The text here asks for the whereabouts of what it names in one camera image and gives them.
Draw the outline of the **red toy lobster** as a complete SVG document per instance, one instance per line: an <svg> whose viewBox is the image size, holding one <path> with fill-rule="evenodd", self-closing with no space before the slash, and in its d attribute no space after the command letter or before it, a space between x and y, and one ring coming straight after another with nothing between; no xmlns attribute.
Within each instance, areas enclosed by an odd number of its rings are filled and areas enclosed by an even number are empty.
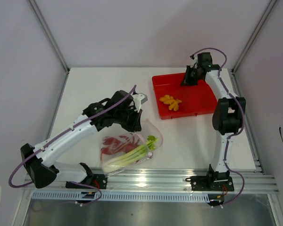
<svg viewBox="0 0 283 226"><path fill-rule="evenodd" d="M119 152L128 153L137 148L139 142L140 139L136 136L104 137L100 151L106 155L113 155Z"/></svg>

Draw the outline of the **yellow pasta pile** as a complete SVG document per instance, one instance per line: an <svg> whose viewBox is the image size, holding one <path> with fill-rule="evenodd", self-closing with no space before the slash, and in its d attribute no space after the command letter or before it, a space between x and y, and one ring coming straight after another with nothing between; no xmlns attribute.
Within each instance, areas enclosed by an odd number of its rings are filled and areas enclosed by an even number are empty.
<svg viewBox="0 0 283 226"><path fill-rule="evenodd" d="M170 111L175 112L179 110L179 104L182 102L180 99L174 99L174 97L170 95L164 95L159 99L159 101L165 105L168 105L168 109Z"/></svg>

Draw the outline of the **clear pink-dotted zip bag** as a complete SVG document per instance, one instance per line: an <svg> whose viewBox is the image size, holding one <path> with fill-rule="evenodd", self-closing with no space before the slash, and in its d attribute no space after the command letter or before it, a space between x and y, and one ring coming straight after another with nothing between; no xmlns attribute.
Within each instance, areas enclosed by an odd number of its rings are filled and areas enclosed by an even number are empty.
<svg viewBox="0 0 283 226"><path fill-rule="evenodd" d="M106 136L100 145L100 164L109 177L136 166L153 157L154 151L163 144L158 128L146 119L141 122L140 132L126 132Z"/></svg>

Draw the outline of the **green white celery stalk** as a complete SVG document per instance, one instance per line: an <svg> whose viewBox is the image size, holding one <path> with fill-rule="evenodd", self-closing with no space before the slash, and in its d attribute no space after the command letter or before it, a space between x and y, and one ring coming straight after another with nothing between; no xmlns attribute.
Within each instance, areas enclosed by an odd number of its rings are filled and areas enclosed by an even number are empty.
<svg viewBox="0 0 283 226"><path fill-rule="evenodd" d="M159 138L156 136L149 135L146 139L136 134L126 136L138 137L140 139L139 146L128 153L119 152L113 155L106 155L100 152L101 168L105 174L118 173L152 158L153 152L158 147Z"/></svg>

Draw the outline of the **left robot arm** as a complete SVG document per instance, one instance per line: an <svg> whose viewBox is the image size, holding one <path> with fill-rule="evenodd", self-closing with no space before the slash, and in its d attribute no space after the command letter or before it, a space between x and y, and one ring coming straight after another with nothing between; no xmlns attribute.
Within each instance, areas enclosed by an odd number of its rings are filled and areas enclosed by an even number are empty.
<svg viewBox="0 0 283 226"><path fill-rule="evenodd" d="M66 164L58 158L84 138L119 124L128 132L141 131L142 104L147 96L119 90L112 98L105 98L86 107L82 114L58 135L34 146L21 147L23 166L31 183L41 189L55 181L66 183L66 188L88 188L95 183L95 175L85 163Z"/></svg>

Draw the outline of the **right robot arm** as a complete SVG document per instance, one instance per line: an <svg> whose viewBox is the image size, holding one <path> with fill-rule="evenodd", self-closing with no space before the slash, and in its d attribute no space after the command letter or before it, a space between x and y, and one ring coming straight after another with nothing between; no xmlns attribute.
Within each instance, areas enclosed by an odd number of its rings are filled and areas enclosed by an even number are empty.
<svg viewBox="0 0 283 226"><path fill-rule="evenodd" d="M192 64L186 67L181 86L197 86L200 81L209 85L217 105L212 117L216 131L215 153L206 176L191 178L192 183L206 182L211 190L217 190L223 182L230 180L227 156L230 153L233 137L242 133L245 126L246 100L238 97L224 82L221 75L224 64L213 63L210 52L201 49L190 56Z"/></svg>

